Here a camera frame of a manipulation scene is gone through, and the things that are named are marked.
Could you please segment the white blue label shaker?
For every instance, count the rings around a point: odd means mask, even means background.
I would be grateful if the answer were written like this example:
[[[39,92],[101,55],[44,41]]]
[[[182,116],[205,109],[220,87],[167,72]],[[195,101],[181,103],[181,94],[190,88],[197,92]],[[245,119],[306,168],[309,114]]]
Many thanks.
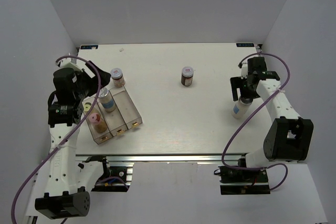
[[[238,101],[236,101],[233,107],[232,116],[236,119],[241,119],[245,115],[245,113],[248,111],[252,102],[253,102],[253,99],[251,98],[240,97]]]

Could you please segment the silver lid white shaker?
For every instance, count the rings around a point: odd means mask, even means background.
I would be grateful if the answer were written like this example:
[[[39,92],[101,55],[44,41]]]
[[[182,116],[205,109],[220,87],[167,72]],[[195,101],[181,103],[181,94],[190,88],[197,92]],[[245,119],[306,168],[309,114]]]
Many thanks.
[[[113,97],[107,88],[102,88],[100,90],[98,99],[106,112],[110,113],[116,109]]]

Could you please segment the pink cap spice bottle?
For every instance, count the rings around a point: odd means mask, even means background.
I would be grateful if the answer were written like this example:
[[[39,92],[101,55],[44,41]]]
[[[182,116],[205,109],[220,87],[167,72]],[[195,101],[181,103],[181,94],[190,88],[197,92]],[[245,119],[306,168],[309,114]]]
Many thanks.
[[[97,133],[103,133],[107,130],[107,124],[99,113],[91,113],[88,119]]]

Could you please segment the orange label jar white lid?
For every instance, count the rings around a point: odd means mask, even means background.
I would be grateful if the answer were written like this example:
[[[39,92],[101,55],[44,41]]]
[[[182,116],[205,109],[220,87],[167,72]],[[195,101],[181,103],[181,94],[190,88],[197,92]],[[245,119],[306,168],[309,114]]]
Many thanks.
[[[115,87],[121,88],[125,85],[123,72],[120,68],[113,68],[110,73]]]

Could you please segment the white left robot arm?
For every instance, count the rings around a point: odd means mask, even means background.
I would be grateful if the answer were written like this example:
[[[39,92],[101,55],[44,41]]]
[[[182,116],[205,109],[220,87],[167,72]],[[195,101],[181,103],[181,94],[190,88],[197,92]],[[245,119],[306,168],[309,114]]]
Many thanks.
[[[91,190],[111,175],[105,156],[92,156],[84,163],[76,163],[80,126],[88,117],[82,103],[94,96],[96,104],[99,91],[110,82],[111,75],[86,61],[86,67],[94,74],[91,77],[73,60],[61,57],[56,61],[59,69],[53,74],[55,90],[48,99],[49,174],[43,196],[35,200],[35,209],[51,220],[86,216]]]

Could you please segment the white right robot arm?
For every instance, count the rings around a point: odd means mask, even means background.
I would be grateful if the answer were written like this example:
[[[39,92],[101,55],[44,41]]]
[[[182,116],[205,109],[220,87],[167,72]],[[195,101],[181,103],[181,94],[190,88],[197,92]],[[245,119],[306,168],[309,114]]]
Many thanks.
[[[242,155],[238,160],[237,175],[247,182],[256,175],[256,169],[269,167],[275,162],[304,161],[313,134],[313,122],[302,118],[287,99],[284,87],[275,71],[267,69],[265,54],[254,54],[239,63],[241,74],[230,79],[235,106],[232,115],[240,119],[255,99],[263,100],[272,125],[260,149]]]

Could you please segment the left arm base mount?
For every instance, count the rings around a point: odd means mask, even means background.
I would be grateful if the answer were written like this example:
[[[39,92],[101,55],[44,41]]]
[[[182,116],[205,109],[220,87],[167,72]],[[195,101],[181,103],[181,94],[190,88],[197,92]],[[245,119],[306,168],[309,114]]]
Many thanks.
[[[132,182],[133,164],[127,162],[110,161],[103,156],[103,175],[92,189],[95,192],[123,192],[126,193]]]

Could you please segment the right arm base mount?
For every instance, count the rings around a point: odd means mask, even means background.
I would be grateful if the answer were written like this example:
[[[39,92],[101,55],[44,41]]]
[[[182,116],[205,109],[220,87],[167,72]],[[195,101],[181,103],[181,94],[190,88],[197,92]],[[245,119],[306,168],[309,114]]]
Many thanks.
[[[270,194],[265,170],[250,171],[219,166],[214,175],[220,177],[221,195],[267,195]]]

